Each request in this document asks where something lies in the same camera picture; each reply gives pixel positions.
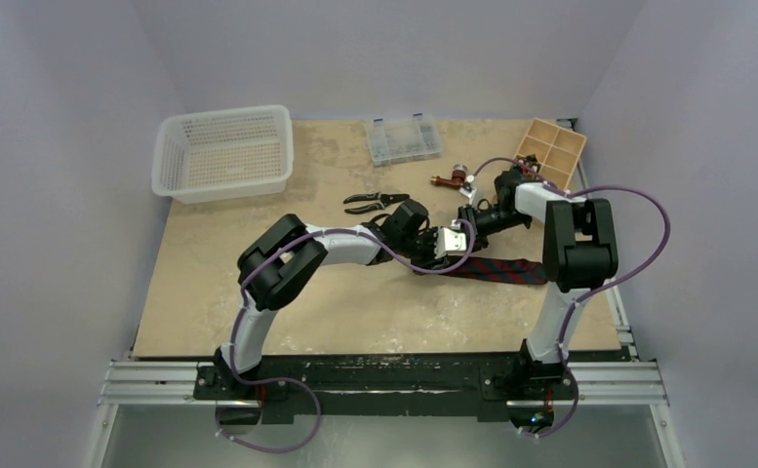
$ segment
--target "copper part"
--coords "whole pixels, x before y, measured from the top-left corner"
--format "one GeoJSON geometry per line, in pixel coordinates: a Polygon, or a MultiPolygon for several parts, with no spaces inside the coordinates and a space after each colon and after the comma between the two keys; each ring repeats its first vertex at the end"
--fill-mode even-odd
{"type": "Polygon", "coordinates": [[[442,178],[438,175],[434,175],[430,178],[430,183],[437,187],[448,187],[454,190],[459,190],[464,184],[464,179],[467,177],[467,168],[463,164],[457,164],[454,166],[454,170],[451,173],[451,178],[442,178]]]}

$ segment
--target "white wall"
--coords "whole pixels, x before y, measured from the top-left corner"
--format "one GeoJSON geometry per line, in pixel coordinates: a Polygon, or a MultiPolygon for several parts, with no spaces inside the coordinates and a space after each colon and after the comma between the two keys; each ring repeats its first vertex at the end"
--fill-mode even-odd
{"type": "Polygon", "coordinates": [[[0,0],[0,466],[76,467],[134,337],[181,105],[128,0],[0,0]]]}
{"type": "Polygon", "coordinates": [[[134,0],[187,111],[579,115],[643,0],[134,0]]]}
{"type": "MultiPolygon", "coordinates": [[[[689,466],[758,466],[758,1],[647,2],[579,128],[592,184],[647,189],[674,221],[622,293],[689,466]]],[[[628,269],[660,224],[615,200],[628,269]]]]}

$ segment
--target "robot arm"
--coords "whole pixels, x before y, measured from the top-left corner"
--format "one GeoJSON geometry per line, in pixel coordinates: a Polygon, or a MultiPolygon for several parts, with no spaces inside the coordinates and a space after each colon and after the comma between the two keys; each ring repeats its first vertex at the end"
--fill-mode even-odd
{"type": "Polygon", "coordinates": [[[555,365],[560,346],[577,328],[587,301],[578,302],[560,340],[569,307],[582,295],[599,288],[617,273],[618,255],[611,206],[606,200],[568,198],[548,190],[542,182],[525,177],[514,166],[495,181],[497,202],[485,210],[465,206],[459,217],[470,220],[478,233],[477,245],[487,237],[519,224],[544,223],[542,265],[550,280],[539,319],[521,353],[526,365],[555,365]]]}
{"type": "MultiPolygon", "coordinates": [[[[278,249],[300,235],[323,228],[303,224],[294,214],[287,214],[250,246],[238,259],[241,276],[238,283],[252,274],[278,249]]],[[[364,226],[353,231],[367,232],[364,226]]],[[[249,305],[232,343],[220,347],[223,359],[229,363],[234,353],[238,372],[245,372],[260,362],[261,350],[269,328],[278,311],[292,302],[318,267],[340,263],[367,265],[379,253],[372,241],[347,234],[325,234],[302,243],[264,267],[249,286],[249,305]]]]}

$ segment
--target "black mounting plate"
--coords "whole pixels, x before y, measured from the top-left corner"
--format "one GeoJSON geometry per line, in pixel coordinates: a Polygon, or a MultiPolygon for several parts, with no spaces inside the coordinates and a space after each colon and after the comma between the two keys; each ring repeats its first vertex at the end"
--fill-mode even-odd
{"type": "MultiPolygon", "coordinates": [[[[622,361],[627,351],[572,352],[573,361],[622,361]]],[[[264,356],[246,378],[291,377],[318,396],[325,414],[475,416],[507,421],[510,400],[542,400],[547,386],[510,389],[502,379],[517,353],[438,353],[264,356]]],[[[555,399],[570,399],[569,387],[553,385],[555,399]]],[[[297,385],[265,386],[263,423],[292,423],[314,414],[310,397],[297,385]]],[[[254,400],[253,387],[227,384],[212,365],[198,368],[195,400],[254,400]]]]}

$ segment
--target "metal frame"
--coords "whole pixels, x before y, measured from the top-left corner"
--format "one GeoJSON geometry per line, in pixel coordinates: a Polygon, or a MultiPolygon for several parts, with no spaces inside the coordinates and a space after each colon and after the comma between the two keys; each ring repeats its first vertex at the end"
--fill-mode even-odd
{"type": "MultiPolygon", "coordinates": [[[[195,400],[197,362],[113,362],[102,386],[100,405],[196,405],[256,408],[254,400],[195,400]]],[[[657,363],[570,363],[582,405],[666,405],[657,363]]],[[[514,401],[510,407],[541,406],[514,401]]],[[[566,401],[555,400],[555,405],[566,401]]]]}
{"type": "MultiPolygon", "coordinates": [[[[578,183],[588,186],[582,166],[578,164],[578,183]]],[[[578,381],[581,405],[646,405],[658,434],[660,449],[668,468],[684,468],[685,460],[673,429],[668,409],[668,397],[657,363],[640,362],[631,326],[617,288],[607,291],[618,341],[626,347],[631,362],[570,363],[578,381]]],[[[110,363],[98,400],[98,413],[92,432],[90,448],[83,466],[100,468],[111,437],[111,431],[121,405],[197,405],[235,408],[257,408],[252,400],[203,401],[194,400],[198,362],[136,362],[110,363]]],[[[555,400],[565,406],[572,401],[555,400]]],[[[540,401],[508,401],[510,408],[535,407],[540,401]]]]}

